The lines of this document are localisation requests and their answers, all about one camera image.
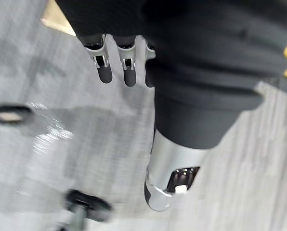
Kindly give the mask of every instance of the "black sleeve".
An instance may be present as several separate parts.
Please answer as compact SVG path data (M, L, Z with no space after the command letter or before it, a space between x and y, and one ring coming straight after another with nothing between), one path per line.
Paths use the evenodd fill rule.
M80 37L142 34L153 44L155 126L186 147L216 146L262 102L257 83L287 67L287 0L57 2Z

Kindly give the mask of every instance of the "black wheel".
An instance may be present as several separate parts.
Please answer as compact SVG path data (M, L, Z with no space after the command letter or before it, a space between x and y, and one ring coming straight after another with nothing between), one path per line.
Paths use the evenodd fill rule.
M105 200L96 197L83 194L77 190L70 190L65 197L67 210L73 212L76 205L87 206L88 219L98 222L107 221L110 219L113 208Z
M99 73L100 80L103 83L110 83L113 80L113 74L109 64L108 67L100 66L100 68L97 69L97 72Z
M26 106L0 106L0 124L22 124L32 120L33 111Z
M130 67L127 66L126 70L123 70L124 74L124 82L126 86L133 87L136 84L136 71L135 69L132 70Z

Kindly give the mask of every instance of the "office chair wheel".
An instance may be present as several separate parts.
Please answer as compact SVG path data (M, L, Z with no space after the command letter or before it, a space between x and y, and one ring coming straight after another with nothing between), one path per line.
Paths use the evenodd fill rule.
M66 209L74 212L74 209L78 205L86 207L86 218L98 222L109 220L113 211L112 206L105 200L71 189L65 197Z

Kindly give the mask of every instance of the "black jacket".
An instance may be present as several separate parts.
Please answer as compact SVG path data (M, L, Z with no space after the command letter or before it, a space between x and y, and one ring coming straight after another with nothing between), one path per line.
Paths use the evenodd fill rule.
M262 96L254 87L283 75L287 0L57 0L82 41L143 35L157 57L155 127L177 144L216 146Z

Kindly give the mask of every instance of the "floor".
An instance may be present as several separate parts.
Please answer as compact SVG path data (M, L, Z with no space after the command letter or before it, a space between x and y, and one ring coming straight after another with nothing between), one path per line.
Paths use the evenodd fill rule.
M0 126L0 231L55 231L70 215L69 188L115 208L98 231L287 231L287 81L258 90L265 103L241 115L211 150L190 193L163 213L145 204L153 89L127 88L112 38L114 79L102 84L73 36L39 20L46 1L0 1L0 103L29 103L34 123Z

